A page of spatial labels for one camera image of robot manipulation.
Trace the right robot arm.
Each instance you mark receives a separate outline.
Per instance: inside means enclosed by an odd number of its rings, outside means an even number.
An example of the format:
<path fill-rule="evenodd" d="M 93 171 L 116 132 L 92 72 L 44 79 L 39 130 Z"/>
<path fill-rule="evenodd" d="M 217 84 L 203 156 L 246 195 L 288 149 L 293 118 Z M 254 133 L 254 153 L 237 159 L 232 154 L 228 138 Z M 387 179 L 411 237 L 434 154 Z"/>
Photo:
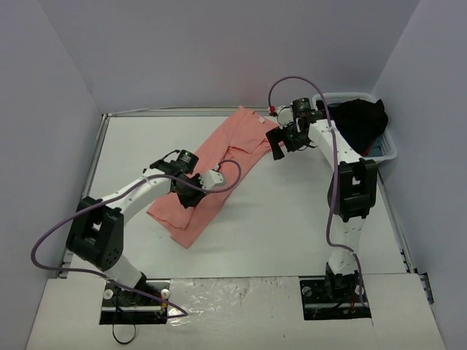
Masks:
<path fill-rule="evenodd" d="M 377 165 L 361 157 L 328 113 L 314 110 L 308 98 L 294 100 L 288 110 L 290 120 L 267 132 L 266 138 L 274 160 L 282 159 L 286 152 L 311 147 L 318 148 L 331 165 L 325 232 L 331 255 L 323 290 L 328 299 L 340 301 L 361 282 L 356 255 L 364 223 L 376 203 Z"/>

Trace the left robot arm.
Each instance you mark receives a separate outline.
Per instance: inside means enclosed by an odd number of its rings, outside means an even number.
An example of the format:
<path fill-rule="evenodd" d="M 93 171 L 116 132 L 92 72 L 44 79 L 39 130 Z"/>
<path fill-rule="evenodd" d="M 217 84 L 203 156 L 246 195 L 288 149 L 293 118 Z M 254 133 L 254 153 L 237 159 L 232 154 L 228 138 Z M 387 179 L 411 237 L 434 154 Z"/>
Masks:
<path fill-rule="evenodd" d="M 160 159 L 150 164 L 138 179 L 114 194 L 86 197 L 77 207 L 66 248 L 105 278 L 122 284 L 120 296 L 131 305 L 146 298 L 147 278 L 123 255 L 124 228 L 143 208 L 169 193 L 185 208 L 197 206 L 217 179 L 211 170 L 195 173 L 197 162 L 197 156 L 182 150 L 176 160 Z"/>

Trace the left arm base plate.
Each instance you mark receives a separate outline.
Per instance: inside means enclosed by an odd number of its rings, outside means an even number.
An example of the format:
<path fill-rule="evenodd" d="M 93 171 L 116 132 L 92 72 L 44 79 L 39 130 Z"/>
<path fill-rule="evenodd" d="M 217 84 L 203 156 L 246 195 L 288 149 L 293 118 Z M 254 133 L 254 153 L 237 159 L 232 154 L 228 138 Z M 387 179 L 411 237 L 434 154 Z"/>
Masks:
<path fill-rule="evenodd" d="M 167 322 L 167 305 L 106 283 L 100 325 L 149 325 Z"/>

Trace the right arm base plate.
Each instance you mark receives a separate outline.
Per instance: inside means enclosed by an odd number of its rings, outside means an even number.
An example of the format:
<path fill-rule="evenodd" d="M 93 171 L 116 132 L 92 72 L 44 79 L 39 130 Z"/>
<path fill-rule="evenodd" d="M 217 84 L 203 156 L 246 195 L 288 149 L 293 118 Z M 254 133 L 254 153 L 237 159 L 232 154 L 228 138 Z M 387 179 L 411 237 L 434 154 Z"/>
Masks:
<path fill-rule="evenodd" d="M 331 292 L 324 276 L 306 276 L 299 278 L 299 287 L 305 321 L 371 318 L 371 309 L 361 303 L 358 281 Z"/>

